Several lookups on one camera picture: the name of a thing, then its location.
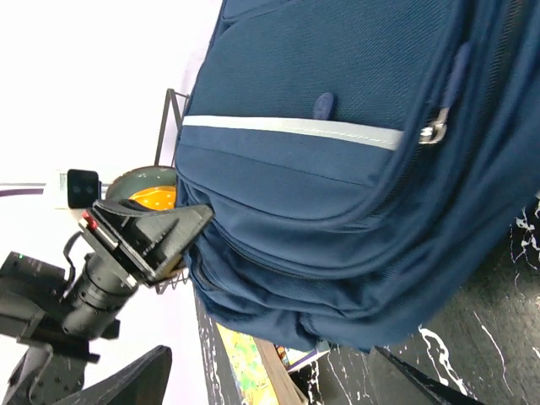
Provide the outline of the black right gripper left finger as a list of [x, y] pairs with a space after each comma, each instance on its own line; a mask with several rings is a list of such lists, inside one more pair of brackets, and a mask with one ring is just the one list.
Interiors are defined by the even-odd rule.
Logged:
[[161, 405], [171, 366], [171, 348], [159, 345], [114, 375], [57, 401], [57, 404]]

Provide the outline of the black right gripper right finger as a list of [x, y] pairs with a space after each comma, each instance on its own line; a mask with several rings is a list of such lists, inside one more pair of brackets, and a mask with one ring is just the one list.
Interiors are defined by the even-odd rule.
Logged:
[[370, 380], [380, 405], [482, 405], [429, 378], [385, 348], [370, 351]]

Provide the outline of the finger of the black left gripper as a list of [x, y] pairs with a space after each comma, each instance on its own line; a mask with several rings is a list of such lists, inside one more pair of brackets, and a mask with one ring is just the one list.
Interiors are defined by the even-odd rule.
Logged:
[[168, 278], [212, 218], [213, 210], [206, 205], [158, 211], [128, 208], [121, 233], [148, 278]]

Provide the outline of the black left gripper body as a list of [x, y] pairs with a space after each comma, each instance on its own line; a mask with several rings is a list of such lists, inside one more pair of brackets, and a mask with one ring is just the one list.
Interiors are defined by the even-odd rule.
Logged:
[[180, 266], [168, 278], [148, 278], [134, 250], [122, 237], [122, 224], [126, 210], [145, 208], [131, 200], [119, 202], [99, 200], [82, 213], [81, 233], [92, 252], [84, 258], [84, 275], [102, 289], [136, 289], [141, 285], [158, 288], [161, 284], [179, 278], [186, 266]]

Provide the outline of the orange treehouse paperback book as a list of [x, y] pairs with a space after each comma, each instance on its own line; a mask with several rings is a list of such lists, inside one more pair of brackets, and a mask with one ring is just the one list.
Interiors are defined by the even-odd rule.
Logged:
[[217, 327], [240, 393], [240, 403], [278, 405], [277, 395], [254, 338], [219, 324]]

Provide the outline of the navy blue student backpack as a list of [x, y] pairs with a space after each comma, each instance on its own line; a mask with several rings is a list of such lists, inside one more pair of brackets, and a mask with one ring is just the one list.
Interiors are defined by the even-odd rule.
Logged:
[[398, 343], [539, 192], [539, 4], [225, 1], [175, 167], [217, 323]]

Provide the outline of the purple treehouse paperback book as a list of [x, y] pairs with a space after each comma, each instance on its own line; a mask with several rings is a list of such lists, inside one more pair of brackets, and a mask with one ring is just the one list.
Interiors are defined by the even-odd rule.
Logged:
[[289, 374], [292, 374], [327, 354], [331, 349], [331, 345], [327, 341], [320, 341], [309, 352], [302, 352], [292, 348], [285, 348], [283, 346], [275, 346], [275, 348], [284, 368]]

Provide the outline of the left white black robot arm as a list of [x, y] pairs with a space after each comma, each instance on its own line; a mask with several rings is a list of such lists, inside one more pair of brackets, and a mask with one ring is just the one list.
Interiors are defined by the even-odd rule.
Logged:
[[169, 280], [213, 217], [205, 205], [152, 210], [99, 200], [82, 214], [76, 237], [91, 253], [81, 272], [18, 252], [1, 268], [1, 333], [27, 346], [8, 381], [7, 404], [160, 404], [172, 366], [159, 345], [114, 375], [84, 384], [89, 350], [118, 337], [118, 313], [141, 286]]

